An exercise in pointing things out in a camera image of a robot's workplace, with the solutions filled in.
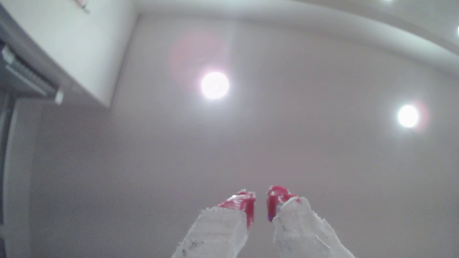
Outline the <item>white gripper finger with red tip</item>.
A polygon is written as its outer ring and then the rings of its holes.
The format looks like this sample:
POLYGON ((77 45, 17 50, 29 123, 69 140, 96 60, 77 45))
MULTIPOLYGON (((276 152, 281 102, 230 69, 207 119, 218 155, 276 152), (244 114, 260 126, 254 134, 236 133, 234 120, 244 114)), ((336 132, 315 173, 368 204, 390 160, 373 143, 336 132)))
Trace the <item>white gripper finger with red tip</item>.
POLYGON ((280 185, 267 191, 268 219, 274 228, 273 240, 281 258, 354 258, 326 219, 280 185))
POLYGON ((255 192, 242 190, 201 210, 172 258, 236 258, 254 222, 255 201, 255 192))

